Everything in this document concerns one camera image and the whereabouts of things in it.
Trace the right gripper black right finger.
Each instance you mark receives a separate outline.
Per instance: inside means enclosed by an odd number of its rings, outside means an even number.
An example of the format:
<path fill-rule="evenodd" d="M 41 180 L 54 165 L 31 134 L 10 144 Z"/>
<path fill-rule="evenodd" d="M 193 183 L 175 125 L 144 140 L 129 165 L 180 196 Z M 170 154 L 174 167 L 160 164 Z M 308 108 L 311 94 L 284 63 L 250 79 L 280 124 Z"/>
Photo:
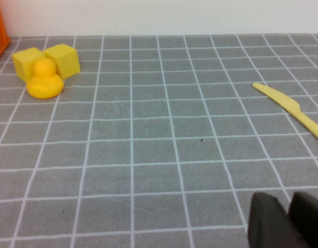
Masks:
<path fill-rule="evenodd" d="M 308 245 L 318 247 L 318 198 L 307 192 L 295 192 L 288 216 Z"/>

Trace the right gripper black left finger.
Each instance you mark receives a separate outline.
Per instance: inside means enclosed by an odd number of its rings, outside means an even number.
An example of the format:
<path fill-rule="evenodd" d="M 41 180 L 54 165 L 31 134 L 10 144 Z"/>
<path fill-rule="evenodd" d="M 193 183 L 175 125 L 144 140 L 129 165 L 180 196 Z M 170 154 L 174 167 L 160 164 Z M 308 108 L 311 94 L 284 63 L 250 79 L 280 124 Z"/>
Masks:
<path fill-rule="evenodd" d="M 302 247 L 302 237 L 277 198 L 259 192 L 251 199 L 248 243 L 250 247 Z"/>

